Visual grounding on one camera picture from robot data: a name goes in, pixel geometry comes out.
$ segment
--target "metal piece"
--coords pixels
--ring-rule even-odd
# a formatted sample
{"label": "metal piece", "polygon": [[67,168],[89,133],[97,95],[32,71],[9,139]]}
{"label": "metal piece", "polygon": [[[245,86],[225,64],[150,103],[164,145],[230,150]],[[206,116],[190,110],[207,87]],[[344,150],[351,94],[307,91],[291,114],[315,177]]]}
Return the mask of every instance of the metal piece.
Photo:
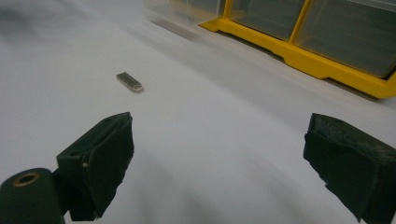
{"label": "metal piece", "polygon": [[117,79],[132,92],[143,90],[142,84],[127,73],[118,74]]}

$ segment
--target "plastic drawer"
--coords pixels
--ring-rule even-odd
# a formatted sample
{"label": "plastic drawer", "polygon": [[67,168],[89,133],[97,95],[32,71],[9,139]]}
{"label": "plastic drawer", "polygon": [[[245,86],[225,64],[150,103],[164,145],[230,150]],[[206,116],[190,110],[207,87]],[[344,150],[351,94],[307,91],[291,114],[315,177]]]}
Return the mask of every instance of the plastic drawer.
{"label": "plastic drawer", "polygon": [[233,1],[231,19],[279,39],[288,40],[304,0]]}
{"label": "plastic drawer", "polygon": [[222,13],[225,0],[144,0],[145,7],[163,19],[178,18],[198,24]]}
{"label": "plastic drawer", "polygon": [[347,0],[313,0],[294,44],[375,77],[396,67],[396,12]]}

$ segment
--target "white tabletop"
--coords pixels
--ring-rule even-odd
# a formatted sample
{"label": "white tabletop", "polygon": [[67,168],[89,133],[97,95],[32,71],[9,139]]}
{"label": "white tabletop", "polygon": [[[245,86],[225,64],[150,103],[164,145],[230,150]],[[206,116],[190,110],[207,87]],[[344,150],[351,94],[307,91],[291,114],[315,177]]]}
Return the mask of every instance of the white tabletop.
{"label": "white tabletop", "polygon": [[[396,147],[396,98],[200,27],[177,35],[143,11],[139,0],[0,2],[0,182],[55,170],[93,125],[130,111],[135,155],[96,223],[357,223],[303,159],[304,134],[320,113]],[[126,89],[122,72],[145,90]]]}

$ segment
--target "yellow storage bin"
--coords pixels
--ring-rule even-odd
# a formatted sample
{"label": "yellow storage bin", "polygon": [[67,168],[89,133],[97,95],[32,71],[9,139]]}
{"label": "yellow storage bin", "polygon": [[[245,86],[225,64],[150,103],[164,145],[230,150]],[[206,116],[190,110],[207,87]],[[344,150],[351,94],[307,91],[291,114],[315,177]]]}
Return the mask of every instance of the yellow storage bin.
{"label": "yellow storage bin", "polygon": [[225,0],[201,24],[271,50],[317,78],[396,96],[396,6],[372,0]]}

